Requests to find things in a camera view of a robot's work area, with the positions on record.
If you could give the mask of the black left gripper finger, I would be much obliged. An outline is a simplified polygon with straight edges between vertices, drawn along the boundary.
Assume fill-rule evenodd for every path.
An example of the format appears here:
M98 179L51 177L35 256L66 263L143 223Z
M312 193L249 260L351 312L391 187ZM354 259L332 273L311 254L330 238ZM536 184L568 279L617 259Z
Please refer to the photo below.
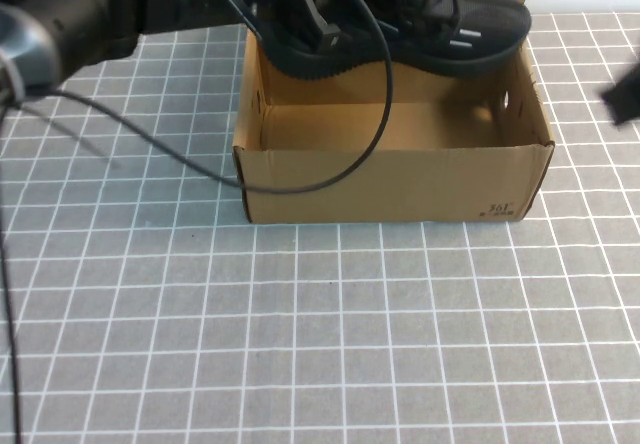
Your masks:
M315 53L330 51L338 42L340 29L329 23L318 9L318 0L294 0L296 13L303 21L310 47Z

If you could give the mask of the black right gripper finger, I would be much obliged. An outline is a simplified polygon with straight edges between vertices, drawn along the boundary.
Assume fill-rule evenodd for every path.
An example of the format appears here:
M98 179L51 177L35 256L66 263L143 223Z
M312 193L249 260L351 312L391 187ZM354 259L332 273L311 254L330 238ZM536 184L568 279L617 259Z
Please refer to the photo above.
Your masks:
M599 92L614 126L638 120L640 114L639 50L636 62L614 82Z

